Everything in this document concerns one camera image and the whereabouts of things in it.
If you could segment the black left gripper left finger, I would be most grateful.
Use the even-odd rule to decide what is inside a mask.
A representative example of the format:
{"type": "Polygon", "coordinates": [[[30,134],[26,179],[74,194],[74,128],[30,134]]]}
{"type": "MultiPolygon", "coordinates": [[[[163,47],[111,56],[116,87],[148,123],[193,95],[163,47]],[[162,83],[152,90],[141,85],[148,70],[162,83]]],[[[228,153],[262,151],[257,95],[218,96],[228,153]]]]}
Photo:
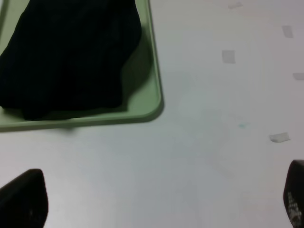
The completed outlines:
{"type": "Polygon", "coordinates": [[[2,228],[42,228],[47,216],[48,195],[42,170],[27,170],[1,187],[2,228]]]}

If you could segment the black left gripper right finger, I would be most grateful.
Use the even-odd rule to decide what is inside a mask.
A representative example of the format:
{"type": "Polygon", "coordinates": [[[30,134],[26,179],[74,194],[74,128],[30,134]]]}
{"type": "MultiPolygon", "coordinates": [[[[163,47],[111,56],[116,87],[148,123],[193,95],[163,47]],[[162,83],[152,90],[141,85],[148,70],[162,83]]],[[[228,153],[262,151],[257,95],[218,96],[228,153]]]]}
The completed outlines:
{"type": "Polygon", "coordinates": [[[294,228],[304,227],[304,161],[293,160],[289,166],[283,201],[294,228]]]}

